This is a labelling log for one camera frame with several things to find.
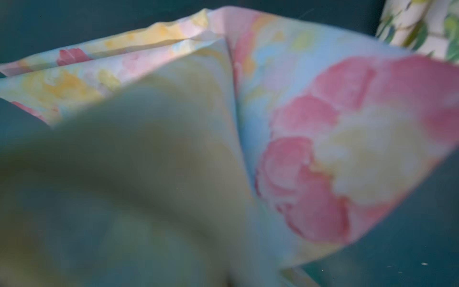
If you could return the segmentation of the lemon print skirt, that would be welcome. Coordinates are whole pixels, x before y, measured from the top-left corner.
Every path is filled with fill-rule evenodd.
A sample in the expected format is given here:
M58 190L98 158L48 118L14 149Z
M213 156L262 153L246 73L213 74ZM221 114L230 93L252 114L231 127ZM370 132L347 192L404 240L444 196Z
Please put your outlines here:
M459 64L459 0L386 1L376 37L436 60Z

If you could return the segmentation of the pink floral skirt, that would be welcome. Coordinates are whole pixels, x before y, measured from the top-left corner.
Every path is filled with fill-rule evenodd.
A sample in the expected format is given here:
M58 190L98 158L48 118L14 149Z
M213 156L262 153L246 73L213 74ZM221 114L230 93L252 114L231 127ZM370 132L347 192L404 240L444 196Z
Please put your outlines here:
M459 67L239 7L1 65L4 287L285 287L459 145Z

